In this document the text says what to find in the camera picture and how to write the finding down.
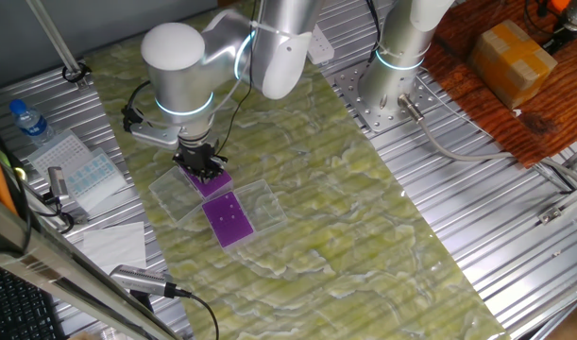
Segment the paper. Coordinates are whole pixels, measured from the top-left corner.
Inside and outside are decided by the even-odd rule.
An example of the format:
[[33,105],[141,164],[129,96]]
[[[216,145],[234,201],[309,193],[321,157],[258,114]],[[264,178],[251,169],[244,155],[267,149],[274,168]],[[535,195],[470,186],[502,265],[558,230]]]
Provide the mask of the paper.
[[82,252],[108,274],[120,264],[146,268],[144,223],[86,231]]

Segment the purple block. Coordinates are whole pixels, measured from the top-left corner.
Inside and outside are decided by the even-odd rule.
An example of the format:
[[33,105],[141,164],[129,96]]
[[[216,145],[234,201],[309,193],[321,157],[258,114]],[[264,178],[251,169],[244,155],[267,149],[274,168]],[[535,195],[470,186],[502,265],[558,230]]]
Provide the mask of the purple block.
[[224,171],[221,176],[217,176],[209,180],[208,183],[202,183],[196,176],[188,173],[182,167],[179,167],[183,173],[188,177],[188,179],[193,183],[195,188],[198,192],[202,195],[203,198],[208,198],[212,194],[214,194],[219,189],[223,188],[223,186],[227,185],[231,182],[231,176],[228,174],[227,171]]
[[211,222],[221,247],[227,247],[254,233],[233,193],[221,195],[204,203],[202,209]]

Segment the cardboard box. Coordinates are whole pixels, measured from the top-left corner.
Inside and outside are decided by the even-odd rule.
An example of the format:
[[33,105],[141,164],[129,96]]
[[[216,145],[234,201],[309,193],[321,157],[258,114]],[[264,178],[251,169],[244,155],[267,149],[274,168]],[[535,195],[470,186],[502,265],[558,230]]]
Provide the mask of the cardboard box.
[[514,109],[538,93],[557,62],[507,20],[482,34],[468,64],[506,107]]

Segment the green marbled surface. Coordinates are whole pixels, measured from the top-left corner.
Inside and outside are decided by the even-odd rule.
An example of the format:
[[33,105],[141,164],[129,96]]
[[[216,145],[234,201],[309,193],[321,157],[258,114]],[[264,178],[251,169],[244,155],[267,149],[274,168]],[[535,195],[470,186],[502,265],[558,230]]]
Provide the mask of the green marbled surface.
[[[201,30],[212,17],[189,24]],[[309,62],[286,98],[250,95],[223,152],[234,187],[265,179],[287,224],[226,253],[203,213],[173,223],[148,190],[173,166],[171,153],[122,129],[120,109],[147,80],[141,39],[93,53],[87,62],[170,272],[211,304],[222,339],[507,338]],[[219,89],[217,100],[231,86]],[[246,91],[241,85],[233,99]],[[220,135],[236,101],[216,115]],[[151,91],[137,106],[161,119]],[[213,339],[208,312],[183,303],[196,338]]]

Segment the water bottle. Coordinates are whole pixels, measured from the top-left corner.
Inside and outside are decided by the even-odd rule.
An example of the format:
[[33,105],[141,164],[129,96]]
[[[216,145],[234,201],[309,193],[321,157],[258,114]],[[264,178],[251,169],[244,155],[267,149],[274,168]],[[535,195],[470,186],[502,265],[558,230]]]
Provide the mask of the water bottle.
[[42,146],[55,137],[55,130],[46,123],[41,113],[35,108],[27,107],[23,100],[15,99],[8,107],[13,112],[17,128],[30,137],[36,146]]

